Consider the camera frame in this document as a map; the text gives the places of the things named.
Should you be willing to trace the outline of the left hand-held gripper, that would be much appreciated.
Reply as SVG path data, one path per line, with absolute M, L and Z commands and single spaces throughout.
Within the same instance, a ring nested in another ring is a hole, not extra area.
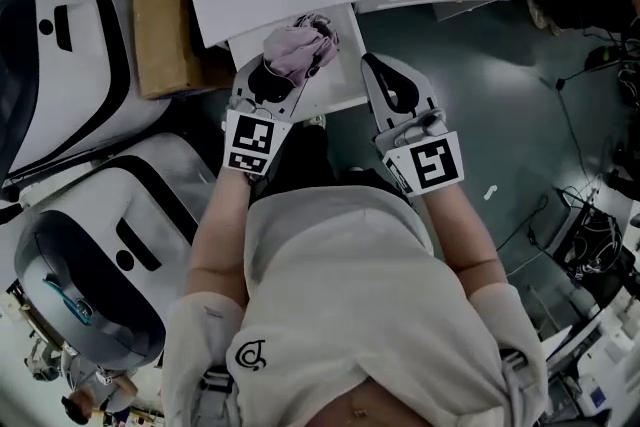
M 301 89 L 273 73 L 259 55 L 237 72 L 223 129 L 223 166 L 264 177 L 293 126 Z

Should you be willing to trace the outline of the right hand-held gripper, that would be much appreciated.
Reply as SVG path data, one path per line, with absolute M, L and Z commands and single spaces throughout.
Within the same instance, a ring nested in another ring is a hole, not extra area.
M 391 56 L 366 53 L 361 72 L 382 164 L 408 197 L 458 183 L 464 169 L 457 133 L 446 128 L 434 88 L 418 70 Z

